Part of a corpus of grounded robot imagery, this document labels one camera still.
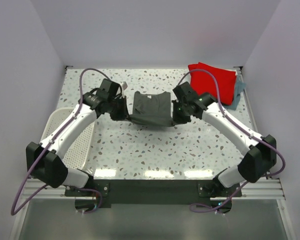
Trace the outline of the grey t shirt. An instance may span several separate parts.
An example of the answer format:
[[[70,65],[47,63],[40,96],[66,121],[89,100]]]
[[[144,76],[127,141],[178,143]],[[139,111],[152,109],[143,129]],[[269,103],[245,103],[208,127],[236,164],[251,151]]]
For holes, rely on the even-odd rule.
[[[129,117],[137,125],[172,127],[171,93],[142,94],[136,91]]]

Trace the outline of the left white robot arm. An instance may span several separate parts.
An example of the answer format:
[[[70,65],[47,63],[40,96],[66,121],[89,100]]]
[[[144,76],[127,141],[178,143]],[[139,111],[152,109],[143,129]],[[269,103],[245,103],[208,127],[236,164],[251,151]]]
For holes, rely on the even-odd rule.
[[[63,158],[78,136],[101,115],[108,113],[115,120],[128,117],[124,95],[127,87],[125,81],[117,83],[105,78],[100,87],[81,93],[78,104],[53,133],[26,147],[28,173],[52,188],[69,186],[89,196],[95,189],[94,178],[83,170],[67,167]]]

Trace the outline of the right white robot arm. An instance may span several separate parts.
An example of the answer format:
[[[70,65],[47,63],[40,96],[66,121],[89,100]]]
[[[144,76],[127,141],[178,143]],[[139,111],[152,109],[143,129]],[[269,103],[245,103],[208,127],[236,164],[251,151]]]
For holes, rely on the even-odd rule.
[[[173,92],[176,96],[173,102],[175,114],[186,121],[195,117],[212,125],[243,156],[238,165],[224,169],[213,178],[212,189],[217,196],[225,196],[232,186],[243,181],[256,183],[276,164],[277,142],[273,136],[263,137],[245,126],[225,110],[215,97],[209,93],[198,95],[187,82],[176,86]]]

